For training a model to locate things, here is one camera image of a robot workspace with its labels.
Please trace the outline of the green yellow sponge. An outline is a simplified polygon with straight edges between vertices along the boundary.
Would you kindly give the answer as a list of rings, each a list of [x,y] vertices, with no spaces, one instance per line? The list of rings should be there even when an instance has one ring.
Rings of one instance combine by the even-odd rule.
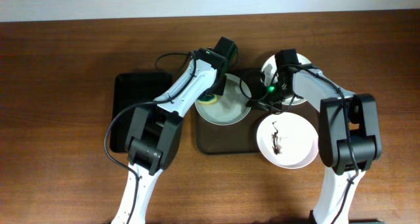
[[[215,94],[206,93],[196,100],[198,104],[214,104],[218,101],[218,96]]]

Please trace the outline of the white plate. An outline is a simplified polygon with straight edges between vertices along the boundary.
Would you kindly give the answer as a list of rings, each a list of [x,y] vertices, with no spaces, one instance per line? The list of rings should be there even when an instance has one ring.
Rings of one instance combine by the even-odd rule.
[[[318,155],[318,133],[300,115],[284,112],[271,114],[256,132],[261,154],[272,164],[285,169],[299,169],[312,163]]]
[[[246,106],[251,97],[251,91],[243,81],[240,87],[238,76],[227,74],[226,85],[222,96],[216,97],[216,101],[210,104],[195,102],[199,115],[209,123],[215,125],[233,125],[248,115],[251,108]]]
[[[298,62],[300,64],[310,64],[311,63],[311,61],[309,61],[309,59],[307,59],[307,57],[305,57],[305,56],[303,56],[299,53],[297,53],[297,59],[298,59]],[[263,64],[263,66],[261,68],[262,72],[264,73],[264,77],[261,79],[261,82],[263,82],[265,86],[267,86],[270,83],[271,79],[273,78],[273,75],[276,71],[275,66],[274,66],[275,63],[276,63],[275,55],[272,55],[265,61],[265,63]],[[288,96],[284,101],[282,101],[282,104],[284,106],[288,105],[292,101],[291,99],[292,99],[292,96]],[[306,99],[299,98],[298,96],[296,96],[293,99],[291,105],[295,106],[295,105],[298,105],[298,104],[302,104],[304,102],[306,102]]]

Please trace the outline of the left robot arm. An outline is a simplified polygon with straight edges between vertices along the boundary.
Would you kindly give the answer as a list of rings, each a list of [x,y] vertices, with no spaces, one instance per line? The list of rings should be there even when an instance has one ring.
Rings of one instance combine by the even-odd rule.
[[[128,171],[127,184],[112,223],[144,223],[146,210],[161,173],[174,160],[185,114],[198,100],[213,102],[221,96],[226,73],[238,47],[222,37],[214,48],[187,54],[188,67],[178,80],[152,101],[136,102],[119,112],[111,125],[133,111],[125,139],[128,164],[111,161]]]

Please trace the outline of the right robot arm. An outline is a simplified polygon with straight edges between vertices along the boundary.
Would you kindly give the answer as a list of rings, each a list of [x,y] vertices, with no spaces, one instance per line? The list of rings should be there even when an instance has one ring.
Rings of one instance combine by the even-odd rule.
[[[382,153],[375,98],[338,86],[295,49],[281,50],[254,71],[264,93],[250,99],[270,115],[259,124],[257,146],[272,164],[324,166],[309,223],[348,223],[358,183]]]

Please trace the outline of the brown serving tray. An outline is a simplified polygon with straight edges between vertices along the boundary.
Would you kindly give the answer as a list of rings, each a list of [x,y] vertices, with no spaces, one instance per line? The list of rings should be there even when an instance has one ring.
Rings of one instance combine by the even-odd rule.
[[[247,84],[253,98],[259,98],[263,95],[264,89],[261,85],[261,77],[257,72],[249,72],[253,69],[232,70],[230,74],[244,79],[243,88]],[[240,154],[259,152],[257,146],[257,128],[259,124],[270,114],[266,110],[260,110],[252,107],[248,115],[238,123],[233,125],[215,125],[204,120],[194,108],[194,132],[195,145],[197,149],[206,155],[217,154]],[[309,103],[293,105],[287,111],[300,115],[308,120],[318,132],[319,112]]]

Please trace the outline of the black rectangular tray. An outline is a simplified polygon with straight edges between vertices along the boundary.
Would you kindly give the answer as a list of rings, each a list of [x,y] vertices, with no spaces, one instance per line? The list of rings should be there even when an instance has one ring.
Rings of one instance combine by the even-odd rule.
[[[131,72],[115,77],[112,118],[123,109],[143,101],[152,101],[172,86],[173,77],[166,72]],[[113,125],[110,133],[110,150],[125,152],[125,140],[134,110],[124,113]]]

